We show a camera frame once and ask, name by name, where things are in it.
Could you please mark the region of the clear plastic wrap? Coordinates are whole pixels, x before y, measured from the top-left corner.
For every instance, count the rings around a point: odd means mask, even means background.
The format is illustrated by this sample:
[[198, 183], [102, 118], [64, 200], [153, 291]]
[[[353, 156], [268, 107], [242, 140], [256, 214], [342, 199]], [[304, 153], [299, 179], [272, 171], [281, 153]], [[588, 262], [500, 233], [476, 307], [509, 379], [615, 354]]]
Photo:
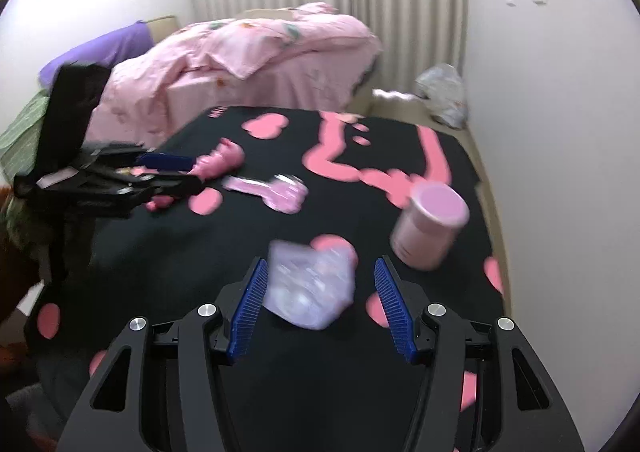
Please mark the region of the clear plastic wrap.
[[358, 257], [350, 242], [320, 235], [308, 245], [274, 241], [262, 305], [297, 327], [322, 331], [354, 302]]

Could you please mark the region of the pink pig toy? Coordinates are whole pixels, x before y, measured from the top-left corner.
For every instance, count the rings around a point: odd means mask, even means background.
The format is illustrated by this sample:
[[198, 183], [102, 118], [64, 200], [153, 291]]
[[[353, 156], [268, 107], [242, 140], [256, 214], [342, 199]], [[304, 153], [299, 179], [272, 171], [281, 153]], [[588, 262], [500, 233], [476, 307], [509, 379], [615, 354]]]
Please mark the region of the pink pig toy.
[[239, 144], [227, 138], [221, 138], [209, 154], [196, 157], [189, 175], [196, 175], [202, 182], [206, 182], [239, 169], [244, 159], [245, 153]]

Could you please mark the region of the green checked cloth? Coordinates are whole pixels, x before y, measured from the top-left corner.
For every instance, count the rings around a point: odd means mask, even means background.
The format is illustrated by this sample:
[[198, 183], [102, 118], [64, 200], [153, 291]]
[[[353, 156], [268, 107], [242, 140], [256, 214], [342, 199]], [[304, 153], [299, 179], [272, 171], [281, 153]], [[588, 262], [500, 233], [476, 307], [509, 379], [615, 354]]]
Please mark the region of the green checked cloth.
[[10, 185], [17, 173], [29, 172], [34, 167], [48, 102], [48, 92], [38, 91], [1, 134], [1, 173]]

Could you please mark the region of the pink cylindrical cup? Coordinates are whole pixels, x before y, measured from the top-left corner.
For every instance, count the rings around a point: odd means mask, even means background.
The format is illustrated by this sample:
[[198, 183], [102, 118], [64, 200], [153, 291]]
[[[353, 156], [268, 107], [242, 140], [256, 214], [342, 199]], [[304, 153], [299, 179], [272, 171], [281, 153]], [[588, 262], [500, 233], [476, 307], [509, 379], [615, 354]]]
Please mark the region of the pink cylindrical cup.
[[390, 247], [409, 268], [435, 270], [469, 219], [469, 206], [449, 185], [416, 184], [390, 235]]

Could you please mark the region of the purple pillow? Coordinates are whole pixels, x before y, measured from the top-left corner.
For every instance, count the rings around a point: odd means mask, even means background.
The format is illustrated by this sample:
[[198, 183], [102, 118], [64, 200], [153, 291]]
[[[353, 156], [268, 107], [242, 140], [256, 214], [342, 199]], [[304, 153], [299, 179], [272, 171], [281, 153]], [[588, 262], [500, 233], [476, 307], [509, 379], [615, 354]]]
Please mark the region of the purple pillow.
[[64, 64], [79, 62], [113, 68], [124, 60], [148, 52], [153, 45], [149, 26], [145, 22], [135, 22], [127, 27], [102, 34], [55, 57], [40, 69], [38, 81], [42, 89], [49, 90], [56, 73]]

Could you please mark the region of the black pink table mat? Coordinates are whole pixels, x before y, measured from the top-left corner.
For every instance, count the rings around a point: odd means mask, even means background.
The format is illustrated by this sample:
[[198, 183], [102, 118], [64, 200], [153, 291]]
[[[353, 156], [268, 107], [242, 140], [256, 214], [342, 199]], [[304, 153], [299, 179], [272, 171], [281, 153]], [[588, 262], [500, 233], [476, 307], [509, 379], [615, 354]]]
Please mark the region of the black pink table mat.
[[44, 391], [69, 418], [90, 360], [127, 316], [178, 319], [263, 257], [266, 306], [247, 358], [224, 372], [242, 448], [399, 450], [421, 373], [378, 323], [373, 267], [392, 253], [390, 233], [414, 183], [447, 179], [470, 216], [436, 269], [402, 268], [402, 276], [469, 319], [503, 313], [478, 176], [464, 149], [393, 120], [241, 108], [198, 118], [170, 146], [198, 155], [222, 137], [243, 147], [244, 177], [299, 177], [308, 190], [299, 211], [214, 184], [161, 212], [140, 208], [100, 222], [86, 278], [47, 294], [62, 326], [38, 361]]

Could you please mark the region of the pink handheld mirror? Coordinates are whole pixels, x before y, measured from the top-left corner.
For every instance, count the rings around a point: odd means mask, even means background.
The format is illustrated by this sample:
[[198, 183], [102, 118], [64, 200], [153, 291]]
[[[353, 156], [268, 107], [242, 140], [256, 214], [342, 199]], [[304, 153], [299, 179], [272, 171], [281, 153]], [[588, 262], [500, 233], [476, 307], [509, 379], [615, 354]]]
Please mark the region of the pink handheld mirror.
[[305, 201], [308, 189], [295, 175], [275, 175], [269, 181], [258, 181], [241, 177], [227, 177], [222, 187], [230, 192], [259, 197], [276, 212], [294, 215]]

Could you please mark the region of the pink floral duvet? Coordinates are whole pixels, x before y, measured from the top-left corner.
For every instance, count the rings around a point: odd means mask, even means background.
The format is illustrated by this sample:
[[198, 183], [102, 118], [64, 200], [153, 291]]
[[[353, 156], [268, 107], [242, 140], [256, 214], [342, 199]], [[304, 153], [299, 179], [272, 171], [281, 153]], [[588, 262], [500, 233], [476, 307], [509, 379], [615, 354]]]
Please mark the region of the pink floral duvet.
[[87, 138], [157, 147], [217, 106], [344, 112], [381, 51], [367, 25], [322, 2], [197, 22], [114, 67]]

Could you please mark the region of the white plastic bag on floor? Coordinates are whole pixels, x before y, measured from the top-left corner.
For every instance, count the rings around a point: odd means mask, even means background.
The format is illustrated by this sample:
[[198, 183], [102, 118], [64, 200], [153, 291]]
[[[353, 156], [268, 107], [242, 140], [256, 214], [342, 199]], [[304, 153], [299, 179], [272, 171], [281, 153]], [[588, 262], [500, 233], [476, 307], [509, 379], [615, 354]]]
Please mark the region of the white plastic bag on floor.
[[454, 66], [439, 63], [416, 78], [416, 94], [426, 100], [428, 115], [446, 127], [463, 130], [469, 118], [463, 80]]

